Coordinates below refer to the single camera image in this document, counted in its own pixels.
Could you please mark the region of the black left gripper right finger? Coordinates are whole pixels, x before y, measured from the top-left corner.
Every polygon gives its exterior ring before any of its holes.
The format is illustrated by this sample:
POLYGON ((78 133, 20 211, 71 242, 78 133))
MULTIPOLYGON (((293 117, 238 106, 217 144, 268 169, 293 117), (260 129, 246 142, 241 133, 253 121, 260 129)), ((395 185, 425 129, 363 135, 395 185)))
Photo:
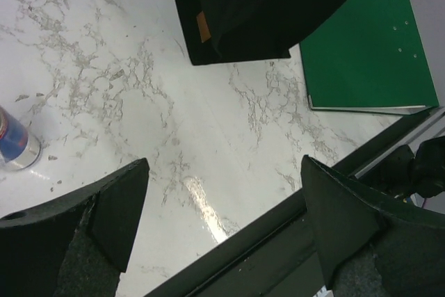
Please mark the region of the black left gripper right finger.
POLYGON ((325 286, 335 296, 443 296, 444 215, 304 156, 302 190, 325 286))

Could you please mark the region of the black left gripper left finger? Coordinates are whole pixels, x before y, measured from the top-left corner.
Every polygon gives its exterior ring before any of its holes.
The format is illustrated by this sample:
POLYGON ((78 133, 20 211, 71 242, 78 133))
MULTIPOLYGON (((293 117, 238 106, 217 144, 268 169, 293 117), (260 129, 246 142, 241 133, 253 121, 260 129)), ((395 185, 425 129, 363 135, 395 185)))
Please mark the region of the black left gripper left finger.
POLYGON ((149 180, 147 159, 1 218, 2 296, 114 296, 149 180))

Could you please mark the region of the blue silver energy drink can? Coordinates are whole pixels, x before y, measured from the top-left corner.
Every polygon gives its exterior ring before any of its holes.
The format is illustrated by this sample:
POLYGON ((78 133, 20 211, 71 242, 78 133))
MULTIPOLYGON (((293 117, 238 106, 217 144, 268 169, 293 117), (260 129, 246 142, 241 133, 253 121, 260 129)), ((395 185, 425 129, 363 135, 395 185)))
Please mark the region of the blue silver energy drink can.
POLYGON ((40 157, 40 141, 4 108, 1 108, 1 169, 23 170, 40 157))

